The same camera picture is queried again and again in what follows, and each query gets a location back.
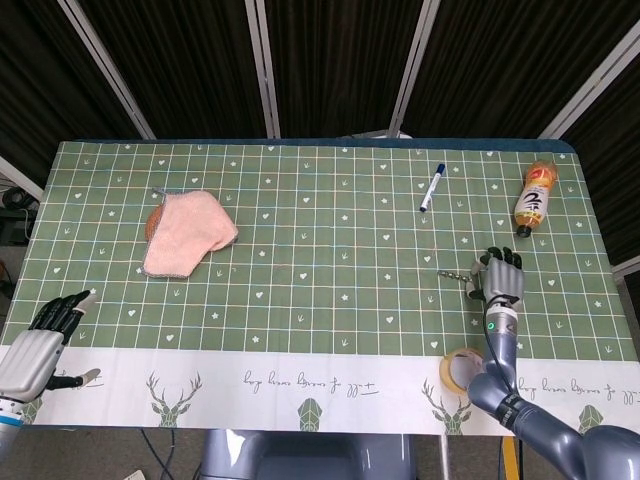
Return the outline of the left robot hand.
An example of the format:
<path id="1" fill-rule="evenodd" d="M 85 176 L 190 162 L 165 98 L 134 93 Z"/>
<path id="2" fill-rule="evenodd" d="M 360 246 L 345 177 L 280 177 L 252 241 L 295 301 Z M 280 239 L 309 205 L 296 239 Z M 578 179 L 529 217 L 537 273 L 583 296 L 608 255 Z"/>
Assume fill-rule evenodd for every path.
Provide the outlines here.
<path id="1" fill-rule="evenodd" d="M 99 377 L 93 368 L 78 376 L 57 376 L 58 361 L 80 320 L 96 302 L 88 290 L 47 302 L 18 334 L 1 361 L 1 397 L 27 404 L 45 390 L 82 387 Z"/>

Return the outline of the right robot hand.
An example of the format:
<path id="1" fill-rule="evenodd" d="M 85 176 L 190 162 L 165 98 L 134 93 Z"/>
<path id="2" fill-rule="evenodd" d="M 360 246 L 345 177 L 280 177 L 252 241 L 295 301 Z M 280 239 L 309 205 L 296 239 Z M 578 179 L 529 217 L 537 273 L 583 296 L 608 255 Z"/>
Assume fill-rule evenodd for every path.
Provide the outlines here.
<path id="1" fill-rule="evenodd" d="M 524 299 L 522 258 L 508 247 L 491 246 L 473 264 L 465 285 L 471 300 L 495 302 L 519 310 Z"/>

